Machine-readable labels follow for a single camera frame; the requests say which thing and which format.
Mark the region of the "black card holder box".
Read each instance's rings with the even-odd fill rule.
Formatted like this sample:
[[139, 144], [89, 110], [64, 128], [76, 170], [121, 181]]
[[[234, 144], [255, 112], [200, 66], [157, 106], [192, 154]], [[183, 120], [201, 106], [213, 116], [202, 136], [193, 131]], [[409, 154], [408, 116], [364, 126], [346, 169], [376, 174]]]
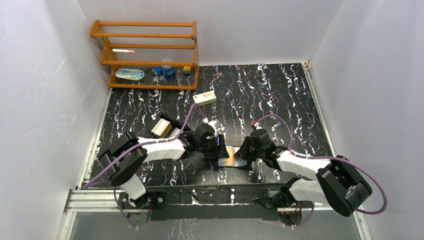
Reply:
[[144, 135], [154, 139], [173, 138], [179, 133], [183, 124], [184, 121], [161, 113]]

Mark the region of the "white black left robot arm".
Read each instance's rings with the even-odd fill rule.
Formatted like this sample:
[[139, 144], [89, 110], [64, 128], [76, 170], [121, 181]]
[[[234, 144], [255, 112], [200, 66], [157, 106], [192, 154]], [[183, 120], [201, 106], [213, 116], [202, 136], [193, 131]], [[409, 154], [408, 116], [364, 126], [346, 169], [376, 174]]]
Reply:
[[104, 175], [113, 187], [122, 189], [137, 208], [149, 203], [149, 194], [136, 172], [143, 163], [156, 160], [179, 160], [201, 153], [205, 159], [228, 158], [223, 134], [208, 123], [195, 130], [182, 131], [171, 138], [143, 138], [127, 132], [104, 149], [98, 157]]

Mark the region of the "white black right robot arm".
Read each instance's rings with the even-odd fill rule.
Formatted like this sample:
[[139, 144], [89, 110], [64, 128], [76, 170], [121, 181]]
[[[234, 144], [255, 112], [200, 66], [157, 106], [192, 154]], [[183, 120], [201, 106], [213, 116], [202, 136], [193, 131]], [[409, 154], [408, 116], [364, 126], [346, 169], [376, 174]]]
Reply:
[[266, 208], [295, 207], [299, 202], [331, 206], [349, 217], [372, 193], [372, 187], [346, 159], [324, 159], [292, 153], [276, 145], [264, 129], [256, 129], [245, 138], [236, 159], [263, 161], [269, 168], [296, 174], [273, 196], [256, 199]]

